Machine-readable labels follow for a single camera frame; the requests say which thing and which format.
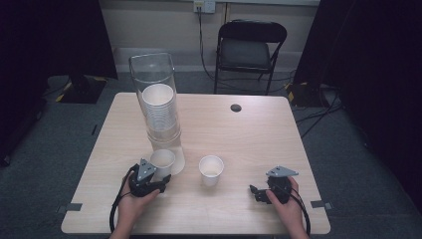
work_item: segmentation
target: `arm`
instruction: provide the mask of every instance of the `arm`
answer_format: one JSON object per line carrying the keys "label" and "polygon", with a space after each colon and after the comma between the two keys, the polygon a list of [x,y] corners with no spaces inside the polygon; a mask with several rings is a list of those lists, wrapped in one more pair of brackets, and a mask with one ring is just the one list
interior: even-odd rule
{"label": "arm", "polygon": [[[128,182],[124,185],[121,195],[130,192]],[[159,194],[156,189],[144,197],[135,197],[132,194],[124,196],[118,204],[117,225],[112,232],[110,239],[125,239],[130,237],[131,230],[145,209],[146,205]]]}
{"label": "arm", "polygon": [[[289,181],[292,183],[292,188],[294,189],[292,190],[292,195],[299,197],[296,194],[296,191],[299,192],[298,184],[292,177],[289,177]],[[271,190],[267,190],[266,193],[292,239],[308,239],[309,236],[304,229],[304,222],[302,220],[302,210],[298,203],[290,198],[286,204],[282,204]]]}

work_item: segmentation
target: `wall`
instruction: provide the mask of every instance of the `wall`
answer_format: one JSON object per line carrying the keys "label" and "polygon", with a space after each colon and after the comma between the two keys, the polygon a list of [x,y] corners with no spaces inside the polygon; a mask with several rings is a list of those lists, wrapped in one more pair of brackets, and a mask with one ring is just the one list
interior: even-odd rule
{"label": "wall", "polygon": [[[178,71],[200,71],[199,18],[191,1],[101,1],[118,71],[127,70],[130,56],[169,52]],[[217,35],[225,18],[281,23],[288,30],[278,62],[279,71],[298,65],[317,6],[216,3],[215,14],[202,14],[204,62],[215,66]]]}

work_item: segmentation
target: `gray carpet floor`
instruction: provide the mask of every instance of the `gray carpet floor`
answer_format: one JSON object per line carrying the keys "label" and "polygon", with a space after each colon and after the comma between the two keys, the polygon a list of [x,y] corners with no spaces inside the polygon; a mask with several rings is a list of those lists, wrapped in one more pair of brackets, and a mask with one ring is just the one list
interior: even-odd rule
{"label": "gray carpet floor", "polygon": [[[272,83],[271,95],[285,97],[282,87],[289,78],[290,73],[276,73],[278,81]],[[175,79],[178,93],[212,94],[213,82],[204,72],[177,72]],[[108,81],[95,105],[56,103],[60,91],[50,91],[66,81],[67,77],[49,79],[42,117],[10,155],[11,165],[0,168],[0,238],[105,238],[64,234],[64,214],[57,209],[71,202],[114,95],[133,92],[133,88],[129,74],[120,73],[118,81]],[[266,83],[227,82],[251,89],[264,89]],[[221,89],[219,94],[262,92]],[[324,90],[324,94],[340,106],[334,90]],[[321,110],[292,107],[296,120]],[[316,120],[298,122],[300,133],[306,133]],[[320,120],[303,143],[322,200],[333,206],[327,211],[331,231],[312,238],[422,238],[420,213],[388,168],[365,146],[364,132],[343,108]]]}

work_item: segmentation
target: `metal bracket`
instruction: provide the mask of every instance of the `metal bracket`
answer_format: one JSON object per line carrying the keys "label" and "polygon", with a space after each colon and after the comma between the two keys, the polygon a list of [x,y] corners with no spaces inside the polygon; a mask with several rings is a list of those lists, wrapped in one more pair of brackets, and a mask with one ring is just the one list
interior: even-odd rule
{"label": "metal bracket", "polygon": [[142,179],[148,177],[149,175],[154,174],[156,169],[157,168],[154,165],[152,165],[147,160],[142,158],[140,160],[139,170],[137,172],[137,180],[141,181]]}
{"label": "metal bracket", "polygon": [[299,175],[298,172],[290,170],[282,166],[276,166],[266,173],[268,176],[272,177],[286,177],[286,176],[295,176]]}
{"label": "metal bracket", "polygon": [[66,206],[60,206],[57,208],[57,213],[66,214],[67,211],[81,211],[82,203],[69,203]]}

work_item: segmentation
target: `baseboard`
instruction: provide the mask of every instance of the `baseboard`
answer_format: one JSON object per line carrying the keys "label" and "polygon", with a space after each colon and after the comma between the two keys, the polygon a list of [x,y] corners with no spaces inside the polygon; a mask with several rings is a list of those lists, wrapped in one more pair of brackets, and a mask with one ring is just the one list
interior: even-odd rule
{"label": "baseboard", "polygon": [[[132,56],[162,53],[171,54],[174,68],[178,72],[201,72],[204,71],[201,56],[198,52],[169,49],[149,48],[115,48],[113,50],[115,67],[118,72],[129,72],[128,59]],[[281,52],[276,65],[276,72],[290,72],[298,67],[302,52]],[[209,72],[215,70],[215,50],[204,50],[204,64]]]}

